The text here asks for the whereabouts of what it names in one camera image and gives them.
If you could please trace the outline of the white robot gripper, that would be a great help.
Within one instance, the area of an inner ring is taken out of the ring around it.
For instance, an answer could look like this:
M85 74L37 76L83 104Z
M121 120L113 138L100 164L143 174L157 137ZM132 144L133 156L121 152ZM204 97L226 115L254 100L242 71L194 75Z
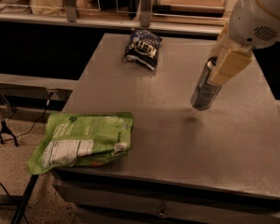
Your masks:
M252 62L251 50L229 48L230 38L256 49L267 48L280 39L280 0L238 0L229 26L221 30L208 61L216 62L209 83L223 86Z

